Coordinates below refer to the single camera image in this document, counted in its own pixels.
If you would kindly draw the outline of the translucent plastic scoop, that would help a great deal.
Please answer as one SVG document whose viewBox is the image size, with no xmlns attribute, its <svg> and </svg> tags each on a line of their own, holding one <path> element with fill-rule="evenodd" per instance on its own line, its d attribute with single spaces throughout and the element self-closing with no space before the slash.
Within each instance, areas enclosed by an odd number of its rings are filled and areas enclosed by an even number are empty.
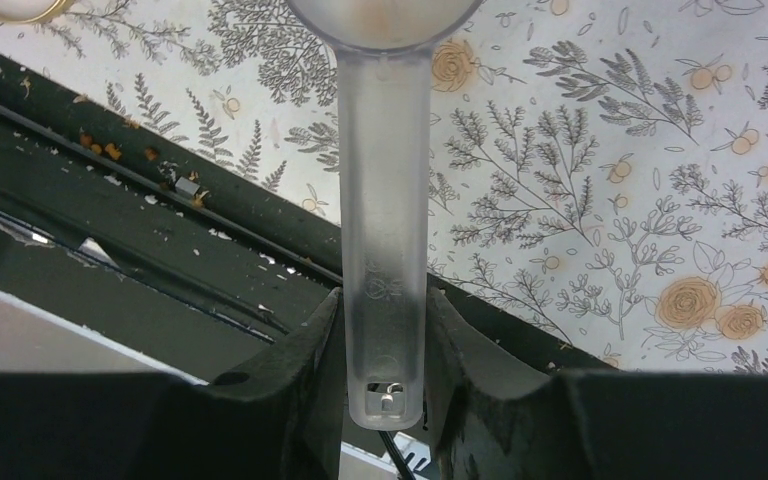
<svg viewBox="0 0 768 480">
<path fill-rule="evenodd" d="M 432 60 L 475 1 L 293 1 L 336 58 L 347 397 L 360 427 L 423 414 Z"/>
</svg>

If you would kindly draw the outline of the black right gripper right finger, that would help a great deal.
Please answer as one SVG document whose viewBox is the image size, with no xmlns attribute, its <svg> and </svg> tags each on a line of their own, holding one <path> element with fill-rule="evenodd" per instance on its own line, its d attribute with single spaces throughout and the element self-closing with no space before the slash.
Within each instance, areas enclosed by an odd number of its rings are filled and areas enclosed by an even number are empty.
<svg viewBox="0 0 768 480">
<path fill-rule="evenodd" d="M 425 410 L 445 479 L 768 479 L 768 375 L 544 374 L 432 289 Z"/>
</svg>

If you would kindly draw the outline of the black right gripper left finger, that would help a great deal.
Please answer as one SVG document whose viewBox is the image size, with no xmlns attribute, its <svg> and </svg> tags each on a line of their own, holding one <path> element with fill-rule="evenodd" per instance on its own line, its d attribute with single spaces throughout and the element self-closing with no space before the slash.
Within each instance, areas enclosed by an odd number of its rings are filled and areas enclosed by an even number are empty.
<svg viewBox="0 0 768 480">
<path fill-rule="evenodd" d="M 196 385 L 165 372 L 0 373 L 0 479 L 334 479 L 342 292 Z"/>
</svg>

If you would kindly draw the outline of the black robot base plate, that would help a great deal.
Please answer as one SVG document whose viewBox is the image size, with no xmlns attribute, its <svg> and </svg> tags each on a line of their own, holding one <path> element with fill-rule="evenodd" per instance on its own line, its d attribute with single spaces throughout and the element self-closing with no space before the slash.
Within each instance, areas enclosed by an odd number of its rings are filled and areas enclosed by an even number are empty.
<svg viewBox="0 0 768 480">
<path fill-rule="evenodd" d="M 77 142 L 88 127 L 109 134 L 113 117 L 67 106 L 64 89 L 43 81 L 30 108 L 7 84 L 19 67 L 0 56 L 0 219 L 52 241 L 62 263 L 22 260 L 0 243 L 0 284 L 39 293 L 115 338 L 217 376 L 303 326 L 337 279 L 302 262 L 303 277 L 280 286 L 255 270 L 268 243 L 232 229 L 213 239 L 211 213 L 184 212 L 181 199 L 128 166 Z M 157 207 L 142 195 L 160 192 Z"/>
</svg>

